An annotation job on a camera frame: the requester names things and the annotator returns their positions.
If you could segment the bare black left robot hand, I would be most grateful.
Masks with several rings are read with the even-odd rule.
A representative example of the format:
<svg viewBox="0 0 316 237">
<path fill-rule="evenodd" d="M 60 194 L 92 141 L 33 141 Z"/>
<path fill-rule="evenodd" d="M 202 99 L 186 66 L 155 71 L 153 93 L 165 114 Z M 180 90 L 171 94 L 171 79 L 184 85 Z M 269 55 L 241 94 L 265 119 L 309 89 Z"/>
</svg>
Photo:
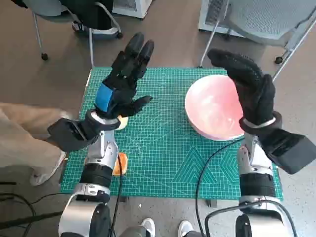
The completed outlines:
<svg viewBox="0 0 316 237">
<path fill-rule="evenodd" d="M 130 117 L 139 113 L 152 100 L 149 95 L 134 99 L 137 81 L 146 73 L 155 46 L 153 40 L 144 40 L 144 34 L 137 32 L 126 48 L 119 52 L 110 74 L 100 84 L 94 103 L 100 117 Z"/>
</svg>

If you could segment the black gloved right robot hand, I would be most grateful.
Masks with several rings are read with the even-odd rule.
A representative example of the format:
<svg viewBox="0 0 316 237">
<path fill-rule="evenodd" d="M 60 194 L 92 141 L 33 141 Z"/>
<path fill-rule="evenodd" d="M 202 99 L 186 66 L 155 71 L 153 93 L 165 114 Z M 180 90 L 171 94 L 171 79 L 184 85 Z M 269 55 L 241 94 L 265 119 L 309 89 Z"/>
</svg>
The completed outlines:
<svg viewBox="0 0 316 237">
<path fill-rule="evenodd" d="M 274 118 L 276 90 L 271 75 L 264 74 L 252 59 L 241 54 L 211 49 L 207 56 L 214 67 L 224 68 L 234 82 L 244 119 L 262 125 Z"/>
</svg>

